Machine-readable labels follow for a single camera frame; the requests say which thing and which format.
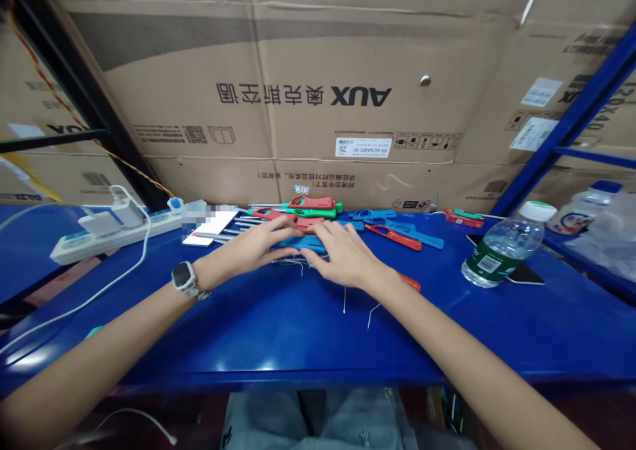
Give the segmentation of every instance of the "hand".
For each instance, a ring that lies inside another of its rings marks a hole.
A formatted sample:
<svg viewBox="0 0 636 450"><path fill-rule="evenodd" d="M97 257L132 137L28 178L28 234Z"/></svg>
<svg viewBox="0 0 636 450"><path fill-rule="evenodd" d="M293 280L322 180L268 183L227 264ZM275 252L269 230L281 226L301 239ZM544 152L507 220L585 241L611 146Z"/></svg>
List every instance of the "hand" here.
<svg viewBox="0 0 636 450"><path fill-rule="evenodd" d="M274 260L298 254L295 248L270 250L276 243L303 233L292 220L279 217L251 227L193 263L200 290L211 290L230 278L259 269Z"/></svg>
<svg viewBox="0 0 636 450"><path fill-rule="evenodd" d="M312 229L329 253L329 262L310 249L300 252L322 277L372 294L398 276L371 253L350 223L343 227L337 221L325 221L312 225Z"/></svg>

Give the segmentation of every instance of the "small plastic bottle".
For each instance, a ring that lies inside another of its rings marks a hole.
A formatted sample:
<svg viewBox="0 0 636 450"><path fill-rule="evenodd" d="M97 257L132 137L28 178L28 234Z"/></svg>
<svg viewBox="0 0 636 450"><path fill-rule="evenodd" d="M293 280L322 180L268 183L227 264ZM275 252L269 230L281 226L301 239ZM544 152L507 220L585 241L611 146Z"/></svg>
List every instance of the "small plastic bottle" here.
<svg viewBox="0 0 636 450"><path fill-rule="evenodd" d="M562 235L577 235L593 222L611 203L623 186L616 182L599 180L587 191L572 197L572 201L561 207L558 213L547 223L548 229Z"/></svg>
<svg viewBox="0 0 636 450"><path fill-rule="evenodd" d="M488 231L462 264L462 273L471 283L494 288L519 263L539 248L548 221L557 209L540 201L526 201L518 214L506 218Z"/></svg>

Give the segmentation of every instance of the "blue bottle cap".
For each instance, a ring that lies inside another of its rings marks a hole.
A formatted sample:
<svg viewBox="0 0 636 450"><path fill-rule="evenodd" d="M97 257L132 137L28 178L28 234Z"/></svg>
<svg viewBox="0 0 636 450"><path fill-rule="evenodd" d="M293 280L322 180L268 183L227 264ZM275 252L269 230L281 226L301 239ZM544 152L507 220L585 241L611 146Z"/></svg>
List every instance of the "blue bottle cap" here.
<svg viewBox="0 0 636 450"><path fill-rule="evenodd" d="M593 190L598 190L599 192L605 193L618 193L621 191L623 186L620 183L611 182L609 180L599 180L590 188Z"/></svg>

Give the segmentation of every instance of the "watch face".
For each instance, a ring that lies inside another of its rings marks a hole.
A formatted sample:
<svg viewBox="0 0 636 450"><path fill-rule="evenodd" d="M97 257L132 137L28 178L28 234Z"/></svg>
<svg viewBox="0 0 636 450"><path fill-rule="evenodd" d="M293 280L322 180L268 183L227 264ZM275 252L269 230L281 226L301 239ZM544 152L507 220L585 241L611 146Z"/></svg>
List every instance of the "watch face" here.
<svg viewBox="0 0 636 450"><path fill-rule="evenodd" d="M185 286L190 279L190 269L187 267L186 262L181 262L177 265L177 267L172 272L172 278L174 279L174 284L181 288Z"/></svg>

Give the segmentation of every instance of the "smartphone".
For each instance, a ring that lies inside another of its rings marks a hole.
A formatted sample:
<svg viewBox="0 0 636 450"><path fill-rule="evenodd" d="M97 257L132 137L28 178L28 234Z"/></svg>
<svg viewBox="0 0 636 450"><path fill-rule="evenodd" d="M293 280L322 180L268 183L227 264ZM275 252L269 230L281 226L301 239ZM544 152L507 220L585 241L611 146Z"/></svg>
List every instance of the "smartphone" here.
<svg viewBox="0 0 636 450"><path fill-rule="evenodd" d="M466 238L475 246L484 238L483 235L466 235ZM530 267L522 262L517 269L506 276L506 279L515 284L534 284L535 286L543 286L545 281L537 273L532 271Z"/></svg>

